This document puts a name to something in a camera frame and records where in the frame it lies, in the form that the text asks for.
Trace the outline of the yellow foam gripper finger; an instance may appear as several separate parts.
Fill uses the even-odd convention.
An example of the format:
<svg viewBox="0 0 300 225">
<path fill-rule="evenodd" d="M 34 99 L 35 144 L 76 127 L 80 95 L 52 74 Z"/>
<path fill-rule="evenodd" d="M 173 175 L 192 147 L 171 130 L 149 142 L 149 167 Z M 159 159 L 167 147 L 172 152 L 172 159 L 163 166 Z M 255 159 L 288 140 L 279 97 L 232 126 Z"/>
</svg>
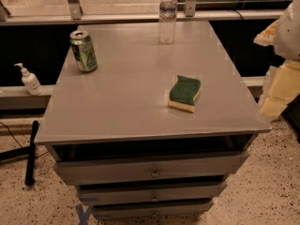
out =
<svg viewBox="0 0 300 225">
<path fill-rule="evenodd" d="M 300 62 L 285 60 L 280 67 L 271 66 L 267 71 L 258 115 L 263 120 L 278 118 L 300 94 Z"/>
<path fill-rule="evenodd" d="M 260 46 L 273 46 L 274 37 L 278 25 L 278 20 L 275 20 L 268 25 L 260 34 L 254 38 L 254 43 Z"/>
</svg>

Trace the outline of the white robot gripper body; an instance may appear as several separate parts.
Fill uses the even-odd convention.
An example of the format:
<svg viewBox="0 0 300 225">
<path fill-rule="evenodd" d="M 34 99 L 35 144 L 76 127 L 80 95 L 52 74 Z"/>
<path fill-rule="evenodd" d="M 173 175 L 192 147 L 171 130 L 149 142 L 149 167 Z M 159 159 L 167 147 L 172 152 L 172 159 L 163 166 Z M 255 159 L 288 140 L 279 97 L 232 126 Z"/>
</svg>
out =
<svg viewBox="0 0 300 225">
<path fill-rule="evenodd" d="M 293 0 L 279 17 L 274 51 L 285 59 L 300 60 L 300 0 Z"/>
</svg>

